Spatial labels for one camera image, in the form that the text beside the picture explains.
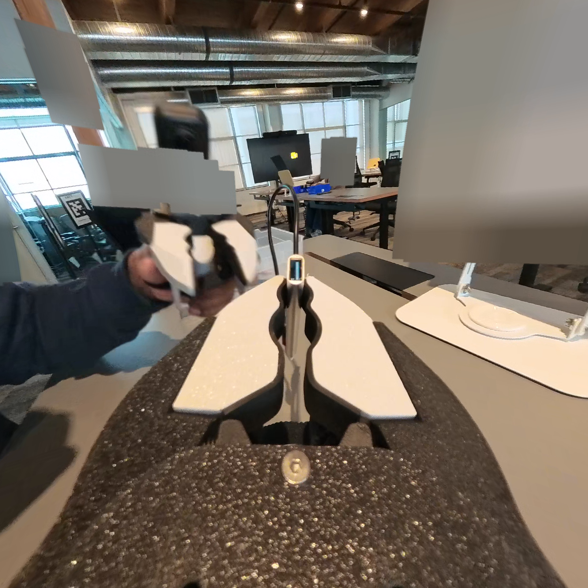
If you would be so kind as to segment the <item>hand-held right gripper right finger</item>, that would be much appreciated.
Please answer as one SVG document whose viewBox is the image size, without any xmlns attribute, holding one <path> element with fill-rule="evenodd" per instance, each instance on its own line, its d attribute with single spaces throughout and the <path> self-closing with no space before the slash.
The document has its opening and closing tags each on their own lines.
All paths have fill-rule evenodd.
<svg viewBox="0 0 588 588">
<path fill-rule="evenodd" d="M 412 420 L 417 411 L 371 317 L 313 276 L 306 278 L 309 383 L 369 420 Z"/>
</svg>

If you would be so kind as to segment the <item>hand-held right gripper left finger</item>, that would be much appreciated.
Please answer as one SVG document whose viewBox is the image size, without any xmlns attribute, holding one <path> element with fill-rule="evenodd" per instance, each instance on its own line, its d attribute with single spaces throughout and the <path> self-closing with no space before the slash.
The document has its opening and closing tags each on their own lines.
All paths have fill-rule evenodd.
<svg viewBox="0 0 588 588">
<path fill-rule="evenodd" d="M 201 416 L 275 416 L 283 401 L 283 292 L 275 276 L 217 316 L 172 408 Z"/>
</svg>

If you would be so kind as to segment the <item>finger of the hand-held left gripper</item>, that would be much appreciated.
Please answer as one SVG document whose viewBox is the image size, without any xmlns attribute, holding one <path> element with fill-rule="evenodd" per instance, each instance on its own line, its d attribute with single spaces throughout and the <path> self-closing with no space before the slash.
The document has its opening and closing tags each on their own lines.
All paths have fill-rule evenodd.
<svg viewBox="0 0 588 588">
<path fill-rule="evenodd" d="M 258 244 L 248 219 L 221 219 L 212 224 L 215 257 L 222 277 L 234 277 L 251 286 L 258 274 Z"/>
<path fill-rule="evenodd" d="M 149 248 L 159 271 L 171 287 L 194 297 L 196 283 L 191 235 L 191 228 L 185 224 L 155 222 Z"/>
</svg>

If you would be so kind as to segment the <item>silver usb hub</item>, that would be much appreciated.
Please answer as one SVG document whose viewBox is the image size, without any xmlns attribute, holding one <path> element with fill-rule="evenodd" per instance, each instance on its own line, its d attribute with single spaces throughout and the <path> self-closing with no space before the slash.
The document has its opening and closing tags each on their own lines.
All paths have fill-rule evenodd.
<svg viewBox="0 0 588 588">
<path fill-rule="evenodd" d="M 302 308 L 300 298 L 305 286 L 305 261 L 301 254 L 291 254 L 286 262 L 285 279 L 280 288 L 280 301 L 283 305 L 283 329 L 281 343 L 283 348 L 283 402 L 280 416 L 289 416 L 290 422 L 303 422 L 302 369 L 296 358 Z"/>
</svg>

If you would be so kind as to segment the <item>black display screen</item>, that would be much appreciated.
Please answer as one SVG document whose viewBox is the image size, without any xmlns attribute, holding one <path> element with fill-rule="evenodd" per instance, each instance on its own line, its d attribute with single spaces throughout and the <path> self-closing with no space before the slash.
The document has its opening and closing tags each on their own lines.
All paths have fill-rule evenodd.
<svg viewBox="0 0 588 588">
<path fill-rule="evenodd" d="M 309 134 L 284 131 L 261 138 L 246 139 L 254 182 L 279 179 L 278 172 L 288 170 L 293 178 L 312 174 Z"/>
</svg>

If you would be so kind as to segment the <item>printed tag sign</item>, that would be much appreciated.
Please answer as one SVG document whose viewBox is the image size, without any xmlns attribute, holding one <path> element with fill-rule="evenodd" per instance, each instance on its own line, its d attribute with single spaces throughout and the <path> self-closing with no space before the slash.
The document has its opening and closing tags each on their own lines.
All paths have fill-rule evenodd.
<svg viewBox="0 0 588 588">
<path fill-rule="evenodd" d="M 56 197 L 75 228 L 83 229 L 94 224 L 93 210 L 83 191 L 73 190 L 57 194 Z"/>
</svg>

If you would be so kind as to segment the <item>black office chair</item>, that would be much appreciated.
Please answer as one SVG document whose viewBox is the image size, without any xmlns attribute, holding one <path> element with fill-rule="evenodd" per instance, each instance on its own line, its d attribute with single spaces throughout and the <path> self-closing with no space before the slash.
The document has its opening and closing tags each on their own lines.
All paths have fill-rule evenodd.
<svg viewBox="0 0 588 588">
<path fill-rule="evenodd" d="M 381 174 L 381 187 L 398 187 L 401 175 L 401 150 L 389 152 L 386 160 L 379 160 L 378 167 Z"/>
<path fill-rule="evenodd" d="M 335 229 L 347 230 L 348 232 L 355 231 L 355 221 L 361 217 L 362 208 L 358 206 L 351 206 L 347 208 L 336 209 L 333 214 L 332 223 Z"/>
</svg>

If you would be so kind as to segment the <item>wooden desk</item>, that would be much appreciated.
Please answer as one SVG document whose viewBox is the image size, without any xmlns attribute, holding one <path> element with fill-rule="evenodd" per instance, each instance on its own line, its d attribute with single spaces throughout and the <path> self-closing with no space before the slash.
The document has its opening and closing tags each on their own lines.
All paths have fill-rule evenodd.
<svg viewBox="0 0 588 588">
<path fill-rule="evenodd" d="M 257 188 L 246 191 L 255 199 L 268 200 L 274 192 L 269 187 Z M 315 208 L 325 209 L 365 209 L 365 204 L 369 202 L 376 202 L 379 204 L 379 247 L 382 249 L 388 248 L 389 240 L 389 202 L 398 197 L 399 187 L 357 187 L 357 188 L 337 188 L 330 192 L 309 195 L 302 193 L 295 195 L 298 197 L 298 202 L 312 202 Z M 292 197 L 288 190 L 280 188 L 278 190 L 277 200 L 283 202 L 291 202 Z"/>
</svg>

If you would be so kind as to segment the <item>white document stand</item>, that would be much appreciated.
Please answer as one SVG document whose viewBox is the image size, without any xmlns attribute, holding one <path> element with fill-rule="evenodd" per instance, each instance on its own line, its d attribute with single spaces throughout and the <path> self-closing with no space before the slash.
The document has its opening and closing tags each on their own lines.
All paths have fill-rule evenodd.
<svg viewBox="0 0 588 588">
<path fill-rule="evenodd" d="M 587 398 L 583 316 L 472 288 L 475 263 L 396 311 L 406 326 L 556 392 Z"/>
</svg>

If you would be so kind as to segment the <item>metal air duct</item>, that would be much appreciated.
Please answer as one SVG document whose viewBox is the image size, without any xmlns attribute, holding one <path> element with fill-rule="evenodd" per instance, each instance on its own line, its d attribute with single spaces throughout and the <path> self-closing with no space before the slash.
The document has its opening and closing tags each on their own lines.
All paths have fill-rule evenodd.
<svg viewBox="0 0 588 588">
<path fill-rule="evenodd" d="M 124 61 L 416 63 L 419 44 L 348 33 L 74 21 L 86 55 Z"/>
<path fill-rule="evenodd" d="M 111 88 L 402 82 L 416 73 L 416 64 L 405 62 L 94 60 L 92 65 Z"/>
<path fill-rule="evenodd" d="M 382 99 L 385 86 L 329 85 L 280 88 L 202 88 L 186 91 L 193 105 L 245 105 L 258 103 L 312 102 L 346 99 Z"/>
</svg>

